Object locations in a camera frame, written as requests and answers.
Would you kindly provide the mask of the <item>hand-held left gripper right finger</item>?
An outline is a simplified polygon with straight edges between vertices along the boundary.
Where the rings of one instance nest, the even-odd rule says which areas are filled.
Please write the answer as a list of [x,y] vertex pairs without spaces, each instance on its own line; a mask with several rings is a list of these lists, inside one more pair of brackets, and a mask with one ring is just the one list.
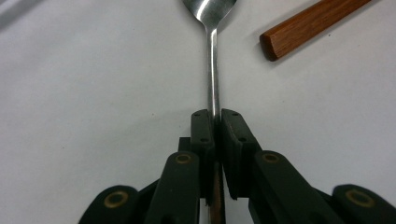
[[254,224],[343,224],[286,157],[261,148],[241,114],[222,110],[220,132],[230,195],[248,199]]

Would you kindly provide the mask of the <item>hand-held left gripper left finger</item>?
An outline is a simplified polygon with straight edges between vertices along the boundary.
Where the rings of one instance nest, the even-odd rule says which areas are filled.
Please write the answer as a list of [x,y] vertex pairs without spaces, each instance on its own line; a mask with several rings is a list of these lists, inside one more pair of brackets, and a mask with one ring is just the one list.
[[179,139],[154,191],[144,224],[198,224],[200,199],[210,198],[215,140],[206,109],[191,115],[191,136]]

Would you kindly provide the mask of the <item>steel spoon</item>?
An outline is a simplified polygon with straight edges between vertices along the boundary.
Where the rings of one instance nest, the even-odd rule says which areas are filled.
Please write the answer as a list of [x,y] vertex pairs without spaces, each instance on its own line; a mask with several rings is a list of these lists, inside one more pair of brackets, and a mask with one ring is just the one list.
[[215,141],[214,187],[209,205],[210,224],[226,224],[222,165],[220,164],[220,100],[218,70],[218,28],[237,0],[181,0],[186,9],[205,27],[208,94],[207,104]]

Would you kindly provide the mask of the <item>white table mat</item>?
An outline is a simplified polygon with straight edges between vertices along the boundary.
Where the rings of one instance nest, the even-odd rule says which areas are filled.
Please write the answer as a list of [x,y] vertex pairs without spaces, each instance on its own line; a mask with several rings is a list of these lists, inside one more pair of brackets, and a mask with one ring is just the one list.
[[[396,205],[396,0],[268,61],[261,33],[316,1],[236,1],[221,105],[312,186]],[[206,105],[205,54],[180,0],[0,0],[0,224],[78,224],[102,190],[157,179]]]

